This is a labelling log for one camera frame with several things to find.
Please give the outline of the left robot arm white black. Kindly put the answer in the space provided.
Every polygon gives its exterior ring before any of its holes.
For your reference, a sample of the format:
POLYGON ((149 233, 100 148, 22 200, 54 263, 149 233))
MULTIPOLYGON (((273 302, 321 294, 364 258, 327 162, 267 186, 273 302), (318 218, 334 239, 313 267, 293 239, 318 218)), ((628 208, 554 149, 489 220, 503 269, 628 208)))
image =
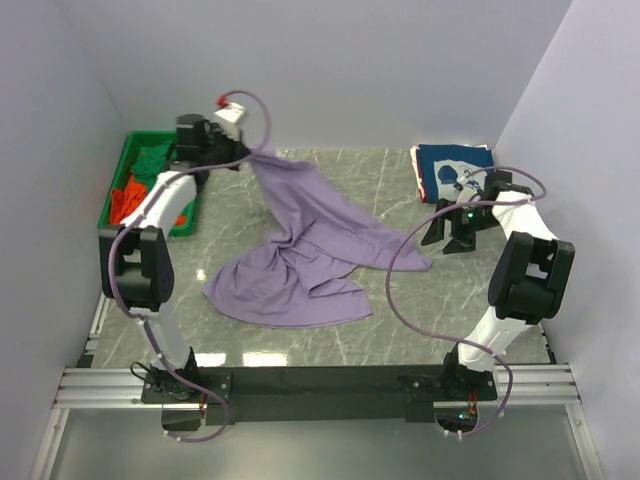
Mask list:
POLYGON ((202 392, 193 350, 168 305, 175 275, 167 237, 210 170, 235 170, 248 155, 242 140, 245 115, 242 106, 232 103, 212 119, 179 116, 173 141, 160 150, 153 188, 119 224, 99 231, 103 292, 135 321, 155 356, 143 378, 145 390, 173 402, 189 401, 202 392))

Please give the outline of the purple t shirt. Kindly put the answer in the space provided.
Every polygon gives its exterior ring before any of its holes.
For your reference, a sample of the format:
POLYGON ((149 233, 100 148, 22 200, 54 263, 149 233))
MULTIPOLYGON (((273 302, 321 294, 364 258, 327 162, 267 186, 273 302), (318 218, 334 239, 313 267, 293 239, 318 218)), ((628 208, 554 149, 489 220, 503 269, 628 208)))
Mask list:
POLYGON ((204 287, 220 313, 268 328, 347 323, 372 313, 366 291, 348 277, 357 267, 431 268, 405 233, 350 202, 311 163, 263 154, 251 167, 277 226, 204 287))

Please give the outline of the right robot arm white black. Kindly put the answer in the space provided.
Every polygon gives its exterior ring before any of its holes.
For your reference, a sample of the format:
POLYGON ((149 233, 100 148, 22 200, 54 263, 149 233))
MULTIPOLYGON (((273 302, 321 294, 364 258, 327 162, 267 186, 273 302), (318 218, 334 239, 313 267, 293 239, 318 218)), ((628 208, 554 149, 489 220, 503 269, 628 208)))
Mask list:
POLYGON ((440 390, 452 399, 486 387, 496 355, 558 313, 575 257, 574 245, 551 232, 537 210, 536 195, 515 184, 511 170, 485 167, 481 172, 482 183, 473 171, 454 181, 453 199, 437 202, 438 216, 421 241, 445 240, 442 252, 449 255, 474 251, 482 230, 498 227, 506 238, 489 282, 487 311, 446 355, 439 374, 440 390))

